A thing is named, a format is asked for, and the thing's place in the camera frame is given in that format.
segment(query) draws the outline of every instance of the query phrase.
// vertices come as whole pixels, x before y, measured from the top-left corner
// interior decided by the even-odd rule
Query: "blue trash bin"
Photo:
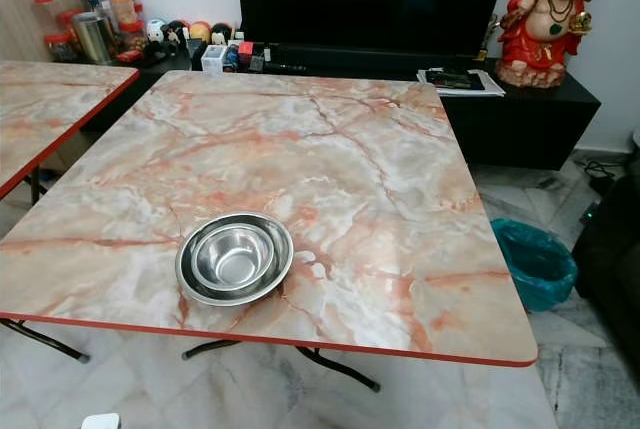
[[[491,227],[525,308],[546,311],[567,300],[578,267],[560,241],[510,219],[496,219]]]

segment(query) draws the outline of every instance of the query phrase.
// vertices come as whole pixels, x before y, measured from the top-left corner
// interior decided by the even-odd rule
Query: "stainless steel bowl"
[[[273,262],[273,242],[257,226],[228,224],[207,233],[193,249],[191,269],[209,289],[235,291],[256,282]]]
[[[273,261],[255,282],[236,290],[217,291],[202,284],[194,275],[192,259],[195,248],[216,229],[229,224],[248,224],[267,233],[273,242]],[[275,219],[244,212],[218,217],[196,229],[185,239],[176,256],[176,277],[189,297],[214,306],[237,306],[260,299],[285,278],[293,261],[293,240],[287,229]]]

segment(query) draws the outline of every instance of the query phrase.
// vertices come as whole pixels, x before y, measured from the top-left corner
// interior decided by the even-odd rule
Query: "white tiled floor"
[[[560,172],[472,173],[491,219],[546,229],[569,248],[597,199],[573,163]],[[0,237],[28,200],[22,185],[0,202]],[[244,343],[182,361],[182,351],[204,340],[30,324],[90,353],[82,365],[0,327],[0,429],[71,429],[110,411],[123,429],[552,429],[554,412],[561,429],[634,427],[640,394],[589,302],[572,294],[530,321],[537,370],[324,351],[379,380],[380,394],[292,347]]]

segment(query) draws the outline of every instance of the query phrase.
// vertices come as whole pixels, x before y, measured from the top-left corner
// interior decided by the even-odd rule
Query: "table top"
[[[0,197],[137,75],[124,67],[0,62]]]
[[[291,270],[238,307],[174,260],[233,211]],[[537,347],[440,100],[418,83],[163,76],[0,242],[0,315],[526,366]]]

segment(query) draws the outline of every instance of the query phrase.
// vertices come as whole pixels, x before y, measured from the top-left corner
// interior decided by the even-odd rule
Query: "red table edge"
[[[40,154],[34,157],[31,161],[29,161],[22,169],[14,174],[14,176],[5,182],[2,187],[0,187],[0,199],[6,196],[11,190],[16,187],[25,176],[28,176],[34,167],[39,165],[42,161],[44,161],[47,157],[49,157],[53,152],[58,149],[62,145],[63,142],[67,141],[75,132],[77,132],[82,126],[84,126],[89,119],[95,116],[98,112],[107,106],[111,101],[113,101],[116,97],[118,97],[122,91],[124,91],[127,87],[129,87],[133,81],[135,81],[140,76],[140,71],[138,69],[135,70],[127,80],[121,83],[118,87],[116,87],[107,97],[105,97],[102,101],[96,105],[93,109],[87,112],[84,116],[78,119],[69,129],[67,129],[58,139],[53,141],[48,147],[46,147]]]
[[[138,326],[135,324],[120,324],[99,321],[84,321],[77,319],[64,319],[60,317],[34,316],[31,314],[16,314],[12,312],[0,312],[0,318],[18,319],[25,321],[50,322],[68,326],[83,326],[99,329],[117,329],[123,331],[146,332],[151,334],[169,334],[174,336],[209,337],[212,339],[227,339],[244,342],[260,342],[265,344],[283,344],[288,346],[304,346],[320,349],[333,349],[346,352],[362,352],[367,354],[382,354],[385,356],[414,357],[418,359],[430,359],[436,361],[458,362],[465,364],[479,364],[484,366],[499,367],[529,367],[538,359],[538,347],[536,357],[530,361],[506,361],[499,359],[484,359],[480,357],[450,356],[446,354],[433,354],[429,352],[402,351],[399,349],[382,349],[369,346],[352,346],[349,344],[336,344],[332,342],[297,341],[295,339],[282,339],[266,336],[245,336],[242,334],[225,334],[218,332],[194,331],[189,329],[165,329],[161,327]]]

